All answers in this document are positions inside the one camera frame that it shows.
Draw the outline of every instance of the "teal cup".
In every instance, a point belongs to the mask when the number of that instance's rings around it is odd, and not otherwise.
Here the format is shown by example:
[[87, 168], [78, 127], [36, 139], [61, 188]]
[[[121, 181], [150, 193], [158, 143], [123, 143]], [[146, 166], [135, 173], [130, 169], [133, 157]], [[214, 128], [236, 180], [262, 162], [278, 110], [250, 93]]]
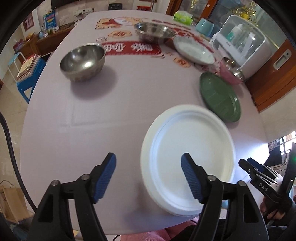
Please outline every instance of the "teal cup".
[[213, 28], [214, 24], [204, 18], [202, 18], [195, 27], [197, 32], [207, 37], [211, 34]]

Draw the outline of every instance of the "power outlet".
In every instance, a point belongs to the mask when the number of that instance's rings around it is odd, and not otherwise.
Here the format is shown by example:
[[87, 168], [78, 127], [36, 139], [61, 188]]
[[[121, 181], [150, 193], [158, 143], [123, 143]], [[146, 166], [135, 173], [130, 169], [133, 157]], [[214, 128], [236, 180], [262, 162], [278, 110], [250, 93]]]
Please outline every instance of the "power outlet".
[[84, 13], [90, 13], [90, 12], [92, 12], [92, 8], [91, 7], [85, 8], [85, 9], [79, 9], [79, 10], [73, 12], [73, 16], [78, 16], [80, 13], [83, 14], [83, 10], [84, 10]]

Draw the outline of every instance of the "stack of books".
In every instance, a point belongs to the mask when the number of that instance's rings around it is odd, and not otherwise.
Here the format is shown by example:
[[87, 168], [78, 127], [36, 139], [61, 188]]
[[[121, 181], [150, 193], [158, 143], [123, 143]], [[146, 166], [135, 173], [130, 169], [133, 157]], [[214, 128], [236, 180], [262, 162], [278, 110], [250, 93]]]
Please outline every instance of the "stack of books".
[[17, 75], [17, 82], [21, 82], [32, 76], [35, 66], [40, 59], [40, 55], [33, 54], [29, 58], [27, 58]]

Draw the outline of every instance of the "screw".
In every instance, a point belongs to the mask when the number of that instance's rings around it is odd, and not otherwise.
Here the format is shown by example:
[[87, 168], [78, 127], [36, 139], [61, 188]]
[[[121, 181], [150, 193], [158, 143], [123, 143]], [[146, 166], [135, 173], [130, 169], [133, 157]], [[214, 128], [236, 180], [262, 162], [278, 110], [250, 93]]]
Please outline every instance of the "screw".
[[211, 182], [216, 181], [216, 177], [213, 176], [213, 175], [209, 175], [209, 176], [207, 176], [207, 178], [208, 178], [208, 180], [211, 181]]
[[88, 180], [89, 179], [89, 175], [88, 174], [84, 174], [84, 175], [81, 176], [81, 179], [83, 181]]
[[51, 182], [51, 185], [52, 186], [56, 186], [56, 185], [58, 185], [59, 184], [59, 180], [53, 180], [52, 182]]
[[241, 187], [245, 187], [246, 186], [246, 183], [244, 181], [239, 181], [238, 184], [241, 186]]

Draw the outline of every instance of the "green plate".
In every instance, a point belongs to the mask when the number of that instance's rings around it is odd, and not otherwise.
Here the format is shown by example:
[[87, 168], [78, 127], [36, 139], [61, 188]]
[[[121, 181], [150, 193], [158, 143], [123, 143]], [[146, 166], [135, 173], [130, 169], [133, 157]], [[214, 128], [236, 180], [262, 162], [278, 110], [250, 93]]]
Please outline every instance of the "green plate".
[[223, 121], [240, 119], [241, 107], [237, 95], [221, 77], [210, 72], [203, 73], [200, 76], [200, 93], [208, 108]]

